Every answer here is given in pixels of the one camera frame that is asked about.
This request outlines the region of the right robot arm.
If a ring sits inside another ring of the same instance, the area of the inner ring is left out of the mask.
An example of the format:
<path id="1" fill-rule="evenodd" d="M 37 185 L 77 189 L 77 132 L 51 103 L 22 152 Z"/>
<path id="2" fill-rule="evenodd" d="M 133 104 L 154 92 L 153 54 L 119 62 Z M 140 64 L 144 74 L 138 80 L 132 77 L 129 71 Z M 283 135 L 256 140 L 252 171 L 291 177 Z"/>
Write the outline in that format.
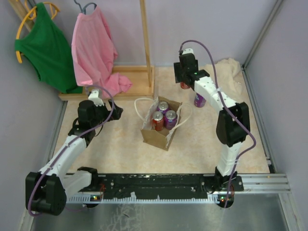
<path id="1" fill-rule="evenodd" d="M 249 108 L 220 92 L 209 73 L 199 69 L 192 51 L 181 51 L 179 62 L 174 63 L 175 80 L 184 83 L 202 96 L 218 114 L 216 135 L 222 144 L 220 160 L 215 169 L 212 189 L 227 190 L 232 185 L 230 175 L 240 148 L 250 130 Z"/>

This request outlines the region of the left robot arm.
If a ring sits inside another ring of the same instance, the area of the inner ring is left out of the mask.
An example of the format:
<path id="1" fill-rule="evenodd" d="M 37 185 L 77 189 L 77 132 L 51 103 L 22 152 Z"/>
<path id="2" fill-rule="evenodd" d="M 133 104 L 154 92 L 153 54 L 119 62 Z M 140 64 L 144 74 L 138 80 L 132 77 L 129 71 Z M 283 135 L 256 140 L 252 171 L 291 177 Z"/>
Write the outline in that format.
<path id="1" fill-rule="evenodd" d="M 121 118 L 123 108 L 117 106 L 113 100 L 108 102 L 111 110 L 108 110 L 103 102 L 80 102 L 78 117 L 74 120 L 61 149 L 40 171 L 28 173 L 25 179 L 26 209 L 31 216 L 57 216 L 62 213 L 67 199 L 72 195 L 84 188 L 90 191 L 99 188 L 100 179 L 95 169 L 81 168 L 72 176 L 65 176 L 76 158 L 96 136 L 95 130 L 102 128 L 106 122 Z"/>

